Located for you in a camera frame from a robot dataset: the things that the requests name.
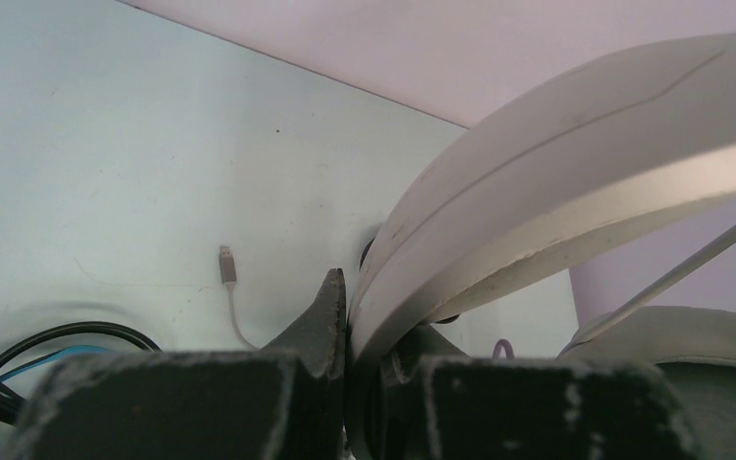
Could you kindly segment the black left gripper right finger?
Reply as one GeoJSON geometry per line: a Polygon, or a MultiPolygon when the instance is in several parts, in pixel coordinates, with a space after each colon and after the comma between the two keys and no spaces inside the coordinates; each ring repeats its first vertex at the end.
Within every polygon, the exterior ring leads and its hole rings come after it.
{"type": "Polygon", "coordinates": [[[381,360],[380,459],[695,459],[657,370],[613,359],[468,356],[430,326],[381,360]]]}

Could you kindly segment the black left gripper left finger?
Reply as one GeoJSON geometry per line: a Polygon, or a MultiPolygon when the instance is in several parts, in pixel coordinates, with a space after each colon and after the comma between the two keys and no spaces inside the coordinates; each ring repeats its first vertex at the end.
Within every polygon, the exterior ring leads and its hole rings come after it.
{"type": "Polygon", "coordinates": [[[20,412],[6,459],[337,459],[343,451],[346,286],[255,352],[74,356],[20,412]]]}

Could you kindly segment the white gaming headset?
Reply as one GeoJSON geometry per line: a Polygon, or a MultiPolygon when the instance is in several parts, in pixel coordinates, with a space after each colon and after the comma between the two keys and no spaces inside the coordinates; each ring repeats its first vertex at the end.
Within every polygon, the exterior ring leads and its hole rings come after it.
{"type": "MultiPolygon", "coordinates": [[[[413,329],[487,305],[736,196],[736,33],[599,57],[509,102],[410,185],[346,289],[342,440],[377,456],[381,360],[413,329]]],[[[736,240],[736,226],[549,359],[663,376],[736,372],[736,315],[645,309],[736,240]]]]}

